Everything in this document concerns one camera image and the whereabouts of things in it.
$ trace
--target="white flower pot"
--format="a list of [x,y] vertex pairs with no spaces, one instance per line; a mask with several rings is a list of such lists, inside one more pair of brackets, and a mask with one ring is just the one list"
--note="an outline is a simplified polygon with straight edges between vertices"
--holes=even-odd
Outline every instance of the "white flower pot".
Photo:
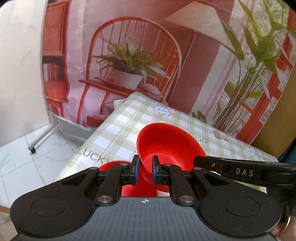
[[140,83],[142,76],[129,74],[116,69],[112,70],[111,77],[115,85],[135,90]]

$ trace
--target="checkered tablecloth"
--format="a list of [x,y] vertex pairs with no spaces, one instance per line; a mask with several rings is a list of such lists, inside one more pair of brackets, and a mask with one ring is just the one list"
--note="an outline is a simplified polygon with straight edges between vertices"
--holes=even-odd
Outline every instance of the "checkered tablecloth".
[[56,180],[109,161],[131,161],[137,154],[136,141],[140,130],[153,122],[169,123],[187,131],[208,156],[277,162],[274,156],[135,92],[82,145]]

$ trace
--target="white wall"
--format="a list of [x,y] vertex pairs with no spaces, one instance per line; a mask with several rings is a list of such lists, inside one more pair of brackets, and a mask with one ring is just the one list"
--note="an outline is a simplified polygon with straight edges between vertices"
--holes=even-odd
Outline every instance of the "white wall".
[[0,8],[0,146],[49,123],[41,75],[47,0]]

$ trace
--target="wall mural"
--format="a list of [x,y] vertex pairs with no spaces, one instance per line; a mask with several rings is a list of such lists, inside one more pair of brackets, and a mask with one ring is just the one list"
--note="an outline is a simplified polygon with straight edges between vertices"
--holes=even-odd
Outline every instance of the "wall mural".
[[250,144],[294,66],[295,26],[282,0],[50,0],[47,104],[98,127],[114,100],[139,91],[159,111],[180,110]]

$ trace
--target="chair backrest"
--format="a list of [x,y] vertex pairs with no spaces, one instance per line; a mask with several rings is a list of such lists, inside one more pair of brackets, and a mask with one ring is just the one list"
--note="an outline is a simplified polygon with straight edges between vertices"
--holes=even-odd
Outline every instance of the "chair backrest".
[[100,26],[94,33],[89,49],[86,66],[86,79],[94,77],[108,78],[111,68],[104,68],[108,62],[100,62],[98,55],[109,55],[110,42],[126,45],[126,37],[130,37],[135,46],[159,57],[162,70],[170,77],[147,77],[145,83],[158,88],[163,99],[166,98],[173,79],[181,69],[181,51],[175,38],[159,24],[144,18],[121,17],[112,19]]

